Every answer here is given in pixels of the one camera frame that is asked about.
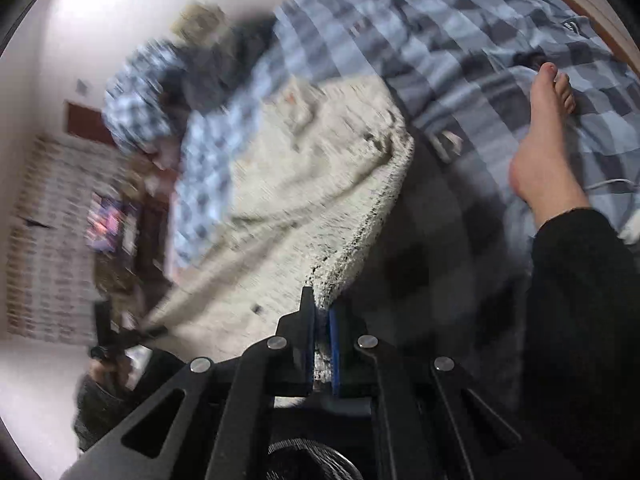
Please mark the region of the black puffer jacket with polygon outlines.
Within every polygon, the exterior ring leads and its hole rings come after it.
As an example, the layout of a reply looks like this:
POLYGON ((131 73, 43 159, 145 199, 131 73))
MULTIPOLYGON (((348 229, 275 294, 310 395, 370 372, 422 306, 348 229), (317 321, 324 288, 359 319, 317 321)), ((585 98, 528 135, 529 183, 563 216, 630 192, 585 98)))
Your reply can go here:
POLYGON ((273 13, 223 20, 188 47, 183 93, 191 110, 220 110, 274 41, 273 13))

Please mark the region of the cream plaid tweed jacket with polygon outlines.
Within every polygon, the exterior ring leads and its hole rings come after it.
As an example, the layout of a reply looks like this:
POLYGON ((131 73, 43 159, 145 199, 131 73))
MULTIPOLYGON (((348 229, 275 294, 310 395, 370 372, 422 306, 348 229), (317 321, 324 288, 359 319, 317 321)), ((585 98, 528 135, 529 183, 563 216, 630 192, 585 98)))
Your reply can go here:
POLYGON ((151 315, 167 330, 157 348, 221 362, 271 336, 304 287, 329 307, 362 269, 413 149, 380 77, 291 78, 233 163, 215 244, 151 315))

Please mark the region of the crumpled blue checkered blanket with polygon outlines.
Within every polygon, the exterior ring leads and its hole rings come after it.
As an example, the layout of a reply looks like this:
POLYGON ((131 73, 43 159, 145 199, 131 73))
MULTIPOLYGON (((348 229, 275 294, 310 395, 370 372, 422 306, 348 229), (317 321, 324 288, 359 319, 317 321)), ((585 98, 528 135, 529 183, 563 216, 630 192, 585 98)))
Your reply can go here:
POLYGON ((163 140, 179 140, 190 115, 183 90, 190 50, 153 39, 132 52, 107 81, 102 118, 124 153, 155 154, 163 140))

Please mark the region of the person's bare foot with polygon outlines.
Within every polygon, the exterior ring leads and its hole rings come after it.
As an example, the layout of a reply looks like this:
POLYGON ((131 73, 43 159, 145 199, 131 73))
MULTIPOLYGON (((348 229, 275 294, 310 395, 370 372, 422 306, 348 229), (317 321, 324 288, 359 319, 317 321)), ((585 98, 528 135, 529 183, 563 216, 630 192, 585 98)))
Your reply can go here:
POLYGON ((566 150, 565 119, 575 107, 567 74, 542 64, 530 90, 529 129, 509 168, 511 188, 529 206, 535 226, 590 206, 566 150))

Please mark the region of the blue checkered bed quilt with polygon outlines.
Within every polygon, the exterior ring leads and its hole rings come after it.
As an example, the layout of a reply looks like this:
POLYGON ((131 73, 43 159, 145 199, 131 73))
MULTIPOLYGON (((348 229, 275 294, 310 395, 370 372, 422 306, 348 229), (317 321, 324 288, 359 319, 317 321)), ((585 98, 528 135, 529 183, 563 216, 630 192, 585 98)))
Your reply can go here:
POLYGON ((408 178, 348 296, 398 344, 425 338, 514 406, 532 216, 506 183, 536 70, 570 76, 570 161, 616 229, 639 211, 639 79, 562 0, 286 0, 272 46, 195 112, 175 248, 194 263, 224 203, 218 156, 254 140, 288 78, 375 74, 416 141, 408 178))

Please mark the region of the person's black trouser leg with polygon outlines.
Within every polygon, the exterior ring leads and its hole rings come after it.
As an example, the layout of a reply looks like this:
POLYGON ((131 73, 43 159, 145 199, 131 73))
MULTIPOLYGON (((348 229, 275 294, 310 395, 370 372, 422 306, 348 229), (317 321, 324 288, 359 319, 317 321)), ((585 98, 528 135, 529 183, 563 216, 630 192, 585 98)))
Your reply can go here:
POLYGON ((521 413, 585 479, 639 475, 639 272, 603 214, 546 222, 532 251, 521 413))

